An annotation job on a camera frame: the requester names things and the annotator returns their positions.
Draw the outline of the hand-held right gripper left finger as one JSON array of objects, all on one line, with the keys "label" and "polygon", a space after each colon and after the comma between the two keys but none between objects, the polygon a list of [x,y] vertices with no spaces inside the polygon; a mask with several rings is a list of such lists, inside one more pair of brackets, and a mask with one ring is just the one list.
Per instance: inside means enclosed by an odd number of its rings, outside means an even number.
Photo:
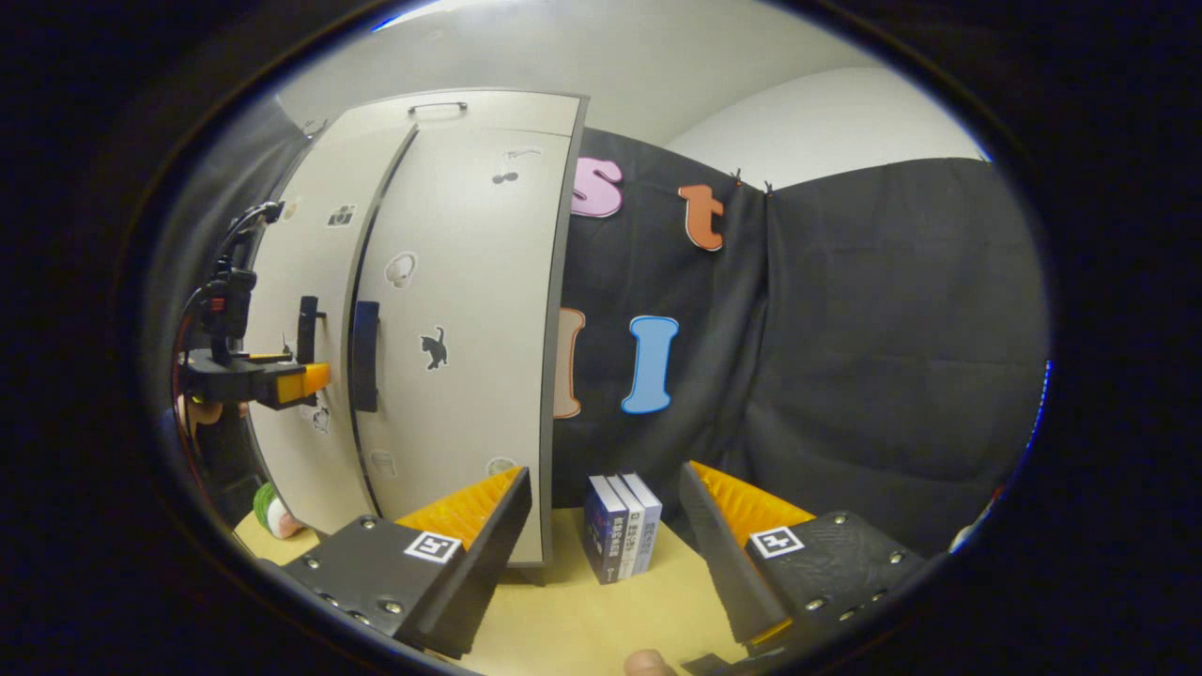
[{"label": "hand-held right gripper left finger", "polygon": [[458,659],[472,650],[531,509],[530,472],[511,467],[394,521],[352,518],[282,574],[383,638]]}]

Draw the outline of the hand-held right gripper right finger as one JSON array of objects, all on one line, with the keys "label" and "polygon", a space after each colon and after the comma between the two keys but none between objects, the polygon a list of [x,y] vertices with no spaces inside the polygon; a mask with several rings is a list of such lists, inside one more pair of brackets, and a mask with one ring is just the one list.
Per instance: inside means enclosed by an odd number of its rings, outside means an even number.
[{"label": "hand-held right gripper right finger", "polygon": [[825,650],[932,567],[853,512],[813,515],[696,461],[682,466],[678,492],[734,642],[751,657]]}]

